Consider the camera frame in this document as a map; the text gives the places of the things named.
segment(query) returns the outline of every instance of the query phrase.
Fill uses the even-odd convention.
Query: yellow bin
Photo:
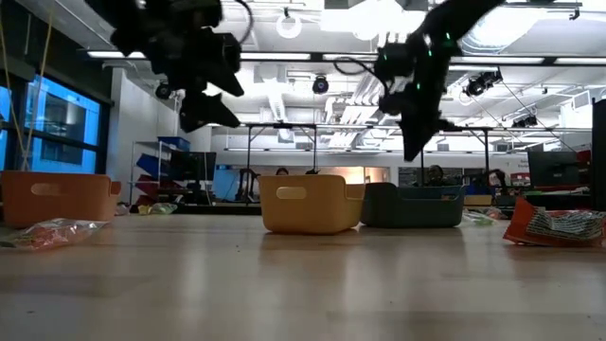
[[[335,234],[360,222],[365,185],[339,175],[258,178],[265,227],[276,233]]]

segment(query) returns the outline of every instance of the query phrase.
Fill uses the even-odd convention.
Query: orange bin
[[[26,171],[2,172],[7,226],[30,227],[55,218],[109,222],[121,185],[105,175]]]

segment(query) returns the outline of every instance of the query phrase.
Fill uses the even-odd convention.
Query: wooden table
[[[0,340],[606,340],[604,251],[503,230],[118,218],[81,245],[0,253]]]

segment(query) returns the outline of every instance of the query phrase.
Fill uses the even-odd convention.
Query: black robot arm
[[[529,0],[548,4],[555,0]],[[404,44],[379,49],[374,74],[385,85],[379,109],[401,115],[404,160],[412,161],[439,130],[454,124],[441,119],[439,103],[445,92],[451,58],[461,54],[458,41],[487,13],[505,0],[446,0],[427,13]],[[386,87],[396,77],[413,77],[403,91]]]
[[[176,90],[185,90],[179,118],[187,133],[208,123],[238,127],[236,116],[222,104],[221,95],[203,93],[209,82],[233,96],[244,94],[236,79],[240,70],[241,42],[230,33],[212,28],[223,19],[220,0],[85,0],[116,30],[111,41],[125,56],[142,52],[155,74],[167,81],[156,91],[169,99]],[[249,13],[249,29],[253,25]]]

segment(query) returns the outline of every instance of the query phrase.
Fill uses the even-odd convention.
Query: window
[[[32,139],[31,169],[94,173],[100,105],[54,81],[44,79],[37,99],[37,114],[33,115],[39,84],[40,78],[37,77],[28,87],[25,131],[33,119],[34,130],[46,136],[37,134]]]
[[[8,122],[10,117],[10,93],[9,89],[0,86],[0,120]]]
[[[40,78],[29,84],[25,125],[31,125]],[[98,144],[100,105],[54,81],[43,80],[34,129],[89,145]]]
[[[0,120],[9,121],[10,118],[10,92],[9,89],[0,86]],[[0,131],[0,171],[4,169],[7,155],[7,131]]]
[[[94,173],[97,153],[62,143],[32,139],[32,171]]]

